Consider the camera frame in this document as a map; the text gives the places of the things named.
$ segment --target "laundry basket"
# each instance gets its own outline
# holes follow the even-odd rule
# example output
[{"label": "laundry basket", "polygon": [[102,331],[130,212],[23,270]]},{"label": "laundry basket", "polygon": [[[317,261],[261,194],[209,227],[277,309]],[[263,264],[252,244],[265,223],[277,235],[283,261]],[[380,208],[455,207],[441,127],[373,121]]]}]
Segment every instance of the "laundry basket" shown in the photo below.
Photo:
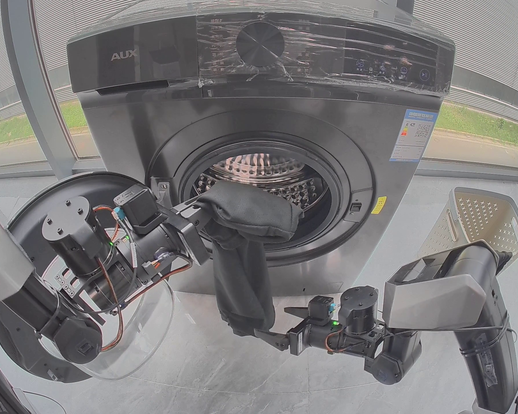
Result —
[{"label": "laundry basket", "polygon": [[495,251],[518,258],[518,207],[511,197],[455,187],[418,256],[424,257],[484,240]]}]

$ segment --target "cable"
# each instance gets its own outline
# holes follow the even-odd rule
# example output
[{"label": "cable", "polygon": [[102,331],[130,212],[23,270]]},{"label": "cable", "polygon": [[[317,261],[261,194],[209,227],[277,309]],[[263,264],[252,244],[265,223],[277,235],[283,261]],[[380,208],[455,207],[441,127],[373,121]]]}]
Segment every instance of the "cable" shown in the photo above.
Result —
[{"label": "cable", "polygon": [[71,308],[74,308],[79,313],[88,314],[88,315],[109,313],[110,311],[113,311],[117,307],[119,307],[130,296],[130,294],[134,291],[132,288],[134,287],[134,284],[136,284],[136,273],[137,273],[137,271],[136,271],[136,268],[135,268],[135,269],[132,270],[132,279],[130,281],[129,288],[127,289],[126,293],[123,295],[123,298],[119,299],[119,303],[118,304],[112,305],[109,308],[106,308],[104,310],[99,310],[99,311],[87,311],[87,310],[83,310],[82,308],[75,307],[68,299],[66,299],[66,302],[71,306]]},{"label": "cable", "polygon": [[38,392],[31,392],[31,391],[25,391],[25,390],[21,390],[21,391],[23,391],[23,393],[25,393],[25,394],[32,394],[33,396],[40,396],[40,397],[47,398],[48,400],[51,400],[55,404],[59,405],[59,407],[62,409],[64,414],[67,414],[67,411],[65,410],[63,405],[60,404],[57,400],[54,400],[52,397],[44,396],[44,394],[39,394]]},{"label": "cable", "polygon": [[[108,282],[109,288],[111,290],[111,294],[113,294],[113,300],[117,305],[119,305],[119,301],[117,300],[117,293],[115,292],[115,289],[113,288],[113,283],[111,282],[111,279],[109,277],[109,274],[107,270],[105,269],[102,261],[99,258],[96,258],[96,261],[98,265],[100,266],[100,269],[102,270],[102,273],[104,274],[105,280]],[[102,347],[102,352],[108,351],[112,349],[113,347],[117,346],[117,344],[121,341],[121,338],[123,337],[123,314],[121,312],[121,308],[117,310],[117,315],[119,317],[119,328],[117,329],[117,336],[113,341],[108,343],[105,347]]]},{"label": "cable", "polygon": [[512,328],[507,328],[509,321],[508,312],[505,314],[505,323],[504,326],[491,326],[491,327],[466,327],[466,328],[432,328],[432,329],[408,329],[406,331],[401,331],[399,333],[387,333],[387,337],[389,336],[400,336],[408,333],[415,333],[416,331],[428,331],[428,332],[445,332],[445,331],[479,331],[481,329],[507,329],[511,331]]},{"label": "cable", "polygon": [[[109,209],[111,211],[111,214],[113,215],[114,211],[110,208],[110,207],[107,207],[105,205],[99,205],[98,207],[96,208],[104,208],[104,209]],[[81,308],[76,308],[76,307],[73,307],[73,305],[71,305],[71,307],[75,308],[77,311],[79,311],[80,313],[84,313],[84,314],[88,314],[88,315],[92,315],[92,314],[103,314],[103,313],[109,313],[110,311],[113,311],[115,310],[116,308],[121,308],[121,305],[125,302],[125,300],[131,295],[131,293],[133,292],[133,287],[134,285],[136,284],[136,276],[137,276],[137,272],[138,272],[138,261],[136,260],[136,245],[134,244],[134,240],[132,239],[132,236],[131,236],[131,233],[128,229],[128,227],[126,226],[126,224],[121,220],[121,219],[118,219],[118,217],[115,218],[116,221],[117,221],[117,224],[119,226],[121,226],[123,228],[123,231],[126,233],[126,236],[129,238],[129,242],[130,242],[130,252],[131,252],[131,257],[132,257],[132,278],[131,278],[131,281],[130,281],[130,284],[129,284],[129,287],[127,288],[127,291],[126,293],[123,295],[123,297],[121,299],[119,299],[119,303],[115,304],[115,305],[112,305],[111,307],[108,307],[104,310],[99,310],[99,311],[87,311],[87,310],[83,310]]]},{"label": "cable", "polygon": [[518,333],[516,333],[516,331],[514,331],[512,328],[507,328],[506,330],[516,335],[516,339],[513,339],[514,343],[516,343],[518,340]]},{"label": "cable", "polygon": [[135,300],[137,300],[141,295],[143,295],[146,291],[148,291],[150,288],[158,285],[159,283],[163,282],[164,280],[166,280],[167,278],[173,276],[173,274],[177,274],[177,273],[181,273],[181,272],[184,272],[188,269],[190,269],[194,262],[192,259],[190,259],[189,257],[185,256],[184,254],[181,254],[181,253],[175,253],[176,256],[178,256],[179,258],[181,259],[184,259],[186,262],[188,262],[187,265],[183,266],[183,267],[180,267],[180,268],[177,268],[176,270],[173,270],[172,272],[169,272],[167,273],[165,276],[161,277],[160,280],[158,280],[157,282],[155,282],[154,284],[146,287],[144,290],[141,290],[140,292],[138,292],[137,294],[135,294],[133,297],[131,297],[127,302],[125,302],[123,304],[123,307],[126,307],[128,305],[130,305],[132,302],[134,302]]},{"label": "cable", "polygon": [[344,329],[341,328],[339,329],[338,331],[334,331],[332,333],[330,333],[328,336],[326,336],[326,338],[324,339],[324,346],[326,347],[326,349],[330,352],[330,353],[340,353],[342,352],[345,348],[342,348],[342,349],[331,349],[329,346],[328,346],[328,339],[330,339],[330,337],[332,336],[335,336],[335,335],[339,335]]},{"label": "cable", "polygon": [[[113,209],[107,205],[97,205],[96,207],[92,207],[93,211],[100,211],[100,210],[107,210],[109,212],[112,212]],[[117,237],[117,234],[119,232],[119,222],[115,221],[115,230],[113,231],[113,236],[110,238],[111,242],[115,242],[115,238]]]}]

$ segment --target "black cloth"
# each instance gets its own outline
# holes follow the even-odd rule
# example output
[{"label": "black cloth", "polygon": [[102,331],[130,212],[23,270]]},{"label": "black cloth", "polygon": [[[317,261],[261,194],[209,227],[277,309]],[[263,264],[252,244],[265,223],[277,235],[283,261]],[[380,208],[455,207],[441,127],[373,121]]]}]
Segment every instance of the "black cloth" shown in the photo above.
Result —
[{"label": "black cloth", "polygon": [[219,181],[196,204],[213,219],[215,294],[221,318],[239,336],[254,336],[275,323],[263,243],[289,241],[303,211],[251,185]]}]

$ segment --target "washing machine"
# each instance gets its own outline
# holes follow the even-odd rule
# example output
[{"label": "washing machine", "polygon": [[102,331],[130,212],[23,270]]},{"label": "washing machine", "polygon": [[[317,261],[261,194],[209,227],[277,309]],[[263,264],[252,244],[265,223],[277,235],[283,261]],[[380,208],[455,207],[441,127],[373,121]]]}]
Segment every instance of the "washing machine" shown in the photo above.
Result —
[{"label": "washing machine", "polygon": [[[294,238],[267,259],[275,295],[312,295],[345,290],[374,251],[449,93],[455,46],[380,0],[143,0],[67,53],[107,170],[165,206],[220,179],[299,205]],[[214,293],[210,264],[173,286]]]}]

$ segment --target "connector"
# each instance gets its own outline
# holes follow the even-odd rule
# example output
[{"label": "connector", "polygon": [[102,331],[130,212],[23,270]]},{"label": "connector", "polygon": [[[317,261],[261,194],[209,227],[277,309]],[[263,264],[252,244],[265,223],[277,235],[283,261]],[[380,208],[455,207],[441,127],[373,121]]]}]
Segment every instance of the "connector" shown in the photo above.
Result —
[{"label": "connector", "polygon": [[123,209],[121,207],[115,207],[113,209],[113,212],[111,213],[113,215],[113,217],[118,221],[119,219],[124,219],[125,218],[125,212],[123,211]]}]

